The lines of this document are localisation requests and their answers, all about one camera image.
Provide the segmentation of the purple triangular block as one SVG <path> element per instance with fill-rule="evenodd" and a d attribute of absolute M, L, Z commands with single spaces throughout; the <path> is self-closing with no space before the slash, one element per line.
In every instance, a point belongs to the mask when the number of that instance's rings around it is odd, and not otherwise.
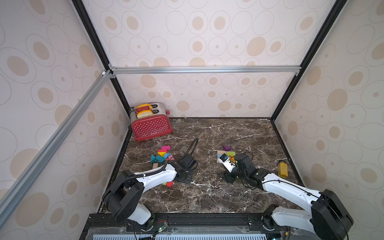
<path fill-rule="evenodd" d="M 224 145 L 223 146 L 223 150 L 226 151 L 226 152 L 230 152 L 232 150 L 232 147 Z"/>

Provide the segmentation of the natural wood rectangular block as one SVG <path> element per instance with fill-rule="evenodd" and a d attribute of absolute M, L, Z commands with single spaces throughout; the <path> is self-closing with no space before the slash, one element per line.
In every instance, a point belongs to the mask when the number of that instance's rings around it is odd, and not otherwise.
<path fill-rule="evenodd" d="M 227 153 L 226 151 L 217 151 L 218 156 L 221 156 L 221 155 L 226 154 L 226 153 Z"/>

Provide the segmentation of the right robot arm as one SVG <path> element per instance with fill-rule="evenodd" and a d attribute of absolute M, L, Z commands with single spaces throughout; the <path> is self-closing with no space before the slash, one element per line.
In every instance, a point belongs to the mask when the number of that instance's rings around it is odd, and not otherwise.
<path fill-rule="evenodd" d="M 266 231 L 277 227 L 305 230 L 316 234 L 322 240 L 347 240 L 354 224 L 339 197 L 331 190 L 311 190 L 289 182 L 271 171 L 256 168 L 246 153 L 229 157 L 218 156 L 225 168 L 224 180 L 232 184 L 241 180 L 244 187 L 278 195 L 299 206 L 298 210 L 270 205 L 259 222 Z"/>

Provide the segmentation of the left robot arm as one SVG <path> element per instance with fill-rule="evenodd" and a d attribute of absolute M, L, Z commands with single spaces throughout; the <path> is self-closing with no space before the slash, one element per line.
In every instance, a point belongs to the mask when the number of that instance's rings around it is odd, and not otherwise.
<path fill-rule="evenodd" d="M 165 161 L 161 167 L 142 173 L 123 171 L 105 191 L 102 201 L 117 222 L 131 220 L 148 225 L 153 214 L 140 204 L 143 193 L 168 182 L 190 184 L 196 164 L 195 159 Z"/>

